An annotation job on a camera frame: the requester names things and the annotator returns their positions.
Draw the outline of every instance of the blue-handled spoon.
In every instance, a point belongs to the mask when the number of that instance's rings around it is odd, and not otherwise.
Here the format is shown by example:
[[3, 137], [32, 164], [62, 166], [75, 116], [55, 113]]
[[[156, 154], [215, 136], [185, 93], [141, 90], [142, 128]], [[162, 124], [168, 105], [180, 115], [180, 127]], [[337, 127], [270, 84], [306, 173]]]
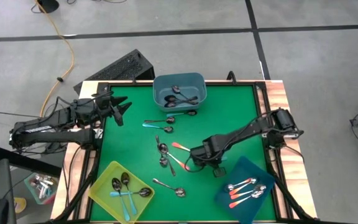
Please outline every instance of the blue-handled spoon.
[[119, 194], [119, 198], [121, 199], [121, 203], [122, 203], [122, 209], [124, 211], [125, 221], [128, 222], [131, 218], [129, 217], [127, 207], [125, 207], [124, 201], [123, 201], [122, 196], [121, 196], [121, 187], [122, 187], [121, 182], [119, 181], [119, 179], [113, 178], [111, 183], [112, 183], [113, 189], [116, 190], [118, 192], [118, 194]]
[[[148, 197], [148, 196], [150, 196], [150, 194], [152, 194], [152, 189], [150, 189], [148, 187], [144, 187], [138, 192], [122, 192], [121, 193], [121, 195], [129, 195], [129, 194], [138, 194], [141, 197]], [[110, 197], [118, 197], [118, 196], [119, 196], [118, 192], [110, 192]]]
[[[123, 172], [121, 174], [121, 182], [127, 187], [128, 192], [130, 192], [129, 187], [128, 187], [129, 175], [126, 172]], [[136, 211], [136, 208], [135, 208], [134, 201], [132, 200], [131, 194], [128, 194], [128, 195], [129, 195], [129, 201], [131, 202], [132, 214], [136, 215], [137, 211]]]
[[197, 114], [197, 111], [195, 111], [195, 110], [189, 110], [189, 111], [186, 111], [186, 112], [184, 112], [184, 113], [167, 114], [167, 117], [178, 116], [178, 115], [183, 115], [183, 114], [187, 114], [187, 115], [190, 115], [190, 116], [194, 116], [194, 115]]
[[143, 127], [146, 127], [146, 128], [158, 128], [158, 129], [162, 129], [164, 130], [166, 133], [172, 133], [173, 132], [173, 127], [169, 126], [169, 127], [158, 127], [158, 126], [154, 126], [154, 125], [151, 125], [151, 124], [142, 124]]

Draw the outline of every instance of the yellow plastic tray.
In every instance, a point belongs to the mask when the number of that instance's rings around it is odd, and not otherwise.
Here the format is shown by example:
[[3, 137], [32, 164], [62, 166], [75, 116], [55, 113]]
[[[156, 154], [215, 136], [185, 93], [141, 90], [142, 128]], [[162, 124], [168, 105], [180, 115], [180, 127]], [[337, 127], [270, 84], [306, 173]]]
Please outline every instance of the yellow plastic tray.
[[[133, 215], [131, 210], [131, 203], [127, 195], [123, 195], [124, 204], [127, 208], [128, 214], [130, 216], [129, 222], [125, 221], [124, 211], [122, 209], [121, 199], [119, 197], [110, 197], [110, 192], [115, 192], [111, 185], [111, 180], [115, 177], [119, 180], [121, 179], [121, 174], [127, 172], [129, 174], [129, 190], [131, 192], [138, 192], [143, 187], [148, 187], [152, 190], [150, 196], [143, 198], [138, 194], [132, 194], [132, 199], [134, 201], [135, 207], [137, 209], [137, 214]], [[122, 185], [121, 192], [127, 192], [126, 186]], [[122, 165], [116, 161], [112, 161], [110, 165], [103, 171], [100, 177], [92, 185], [89, 190], [89, 197], [92, 198], [96, 203], [98, 203], [103, 209], [105, 209], [110, 215], [112, 215], [120, 223], [134, 223], [140, 217], [147, 204], [151, 201], [154, 196], [154, 189], [145, 184], [139, 178], [137, 178], [133, 173], [129, 172]]]

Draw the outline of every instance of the wooden table edge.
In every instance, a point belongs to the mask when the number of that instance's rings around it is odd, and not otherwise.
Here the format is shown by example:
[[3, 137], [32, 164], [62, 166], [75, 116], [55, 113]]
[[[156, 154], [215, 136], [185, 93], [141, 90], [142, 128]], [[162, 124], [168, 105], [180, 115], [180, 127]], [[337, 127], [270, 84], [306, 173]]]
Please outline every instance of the wooden table edge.
[[[127, 83], [131, 84], [133, 81], [130, 80], [107, 80], [107, 81], [84, 81], [81, 88], [81, 93], [79, 98], [91, 98], [93, 93], [96, 93], [98, 83], [99, 82], [108, 82], [108, 83]], [[137, 83], [152, 83], [152, 80], [137, 80]], [[230, 83], [231, 80], [206, 80], [209, 83], [216, 82], [224, 82]], [[290, 109], [287, 100], [287, 94], [285, 93], [285, 88], [282, 80], [237, 80], [238, 83], [246, 83], [246, 82], [265, 82], [267, 87], [268, 99], [270, 103], [271, 110], [275, 110], [279, 107], [283, 109]], [[260, 107], [262, 112], [265, 111], [263, 98], [261, 98], [261, 94], [258, 94]], [[287, 144], [292, 148], [300, 151], [299, 143], [297, 140], [287, 141]], [[64, 167], [66, 169], [66, 175], [68, 175], [68, 168], [70, 166], [71, 158], [78, 147], [75, 143], [69, 143], [67, 147], [67, 151], [64, 158]], [[73, 162], [73, 168], [71, 170], [71, 180], [70, 180], [70, 189], [69, 196], [70, 199], [76, 194], [78, 190], [78, 184], [80, 181], [80, 174], [82, 171], [83, 160], [84, 160], [84, 150], [80, 150], [75, 157], [75, 161]], [[311, 215], [312, 217], [316, 217], [316, 210], [314, 207], [313, 198], [311, 195], [311, 190], [308, 182], [308, 178], [306, 175], [305, 165], [300, 160], [299, 157], [291, 154], [290, 151], [282, 150], [282, 161], [283, 161], [283, 169], [286, 177], [286, 182], [288, 185], [288, 190], [294, 196], [296, 201], [303, 207], [306, 213]], [[87, 173], [89, 173], [90, 168], [93, 164], [93, 159], [89, 159], [89, 166], [87, 169]], [[60, 175], [59, 185], [57, 194], [55, 197], [55, 201], [53, 204], [51, 218], [56, 218], [59, 216], [65, 208], [65, 199], [66, 199], [66, 189], [65, 189], [65, 181], [63, 177], [63, 173]], [[287, 214], [285, 212], [284, 206], [284, 198], [281, 192], [277, 189], [278, 196], [278, 205], [280, 208], [280, 214], [282, 218], [286, 218]], [[80, 207], [80, 216], [79, 218], [85, 217], [86, 204], [88, 203], [88, 190], [85, 192]]]

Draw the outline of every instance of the green table surface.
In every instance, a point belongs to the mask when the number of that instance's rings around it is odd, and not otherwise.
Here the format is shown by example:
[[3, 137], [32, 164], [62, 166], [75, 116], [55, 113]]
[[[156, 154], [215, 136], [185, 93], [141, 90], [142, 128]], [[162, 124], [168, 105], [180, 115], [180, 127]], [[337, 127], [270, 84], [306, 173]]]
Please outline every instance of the green table surface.
[[[124, 115], [124, 125], [119, 127], [114, 119], [107, 119], [98, 176], [112, 161], [118, 161], [138, 178], [155, 190], [155, 196], [145, 208], [138, 221], [229, 221], [233, 220], [226, 211], [214, 202], [214, 195], [223, 184], [225, 177], [215, 178], [212, 168], [205, 167], [201, 172], [189, 173], [173, 159], [177, 173], [173, 177], [170, 169], [158, 163], [155, 135], [168, 145], [170, 152], [185, 162], [189, 153], [171, 146], [177, 142], [187, 148], [200, 146], [202, 140], [214, 134], [226, 134], [246, 125], [257, 116], [255, 96], [251, 86], [207, 86], [207, 98], [198, 109], [196, 116], [177, 116], [175, 124], [154, 123], [159, 126], [174, 127], [174, 133], [142, 127], [145, 119], [165, 119], [165, 113], [157, 108], [152, 95], [152, 86], [113, 87], [114, 96], [128, 96], [132, 106]], [[266, 170], [262, 139], [260, 136], [242, 141], [225, 152], [227, 160], [221, 165], [230, 173], [240, 156]], [[198, 169], [192, 160], [190, 169]], [[172, 187], [183, 187], [187, 195], [179, 198], [175, 193], [152, 182], [153, 178]], [[91, 221], [115, 220], [108, 212], [94, 203]], [[255, 220], [275, 220], [272, 195], [259, 210]]]

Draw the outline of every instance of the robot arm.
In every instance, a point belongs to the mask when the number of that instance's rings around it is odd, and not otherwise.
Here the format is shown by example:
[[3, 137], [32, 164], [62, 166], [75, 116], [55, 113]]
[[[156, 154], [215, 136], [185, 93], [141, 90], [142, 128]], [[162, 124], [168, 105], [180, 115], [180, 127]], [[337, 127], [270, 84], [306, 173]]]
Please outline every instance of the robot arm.
[[[92, 128], [77, 132], [68, 130], [74, 126], [84, 128], [112, 116], [118, 126], [122, 126], [122, 115], [132, 104], [119, 105], [126, 99], [126, 96], [113, 97], [108, 92], [94, 99], [74, 100], [68, 107], [54, 110], [47, 117], [17, 122], [11, 130], [9, 144], [18, 150], [39, 142], [75, 142], [82, 146], [94, 144], [96, 132]], [[60, 132], [51, 132], [53, 129], [59, 129]]]
[[288, 110], [278, 109], [271, 111], [264, 117], [253, 119], [248, 125], [229, 134], [216, 134], [203, 141], [202, 146], [190, 149], [190, 156], [198, 166], [209, 165], [214, 170], [214, 176], [220, 177], [226, 174], [223, 167], [219, 167], [224, 152], [241, 141], [257, 134], [267, 134], [268, 139], [273, 140], [274, 147], [285, 145], [284, 135], [293, 134], [298, 138], [303, 131], [299, 130]]

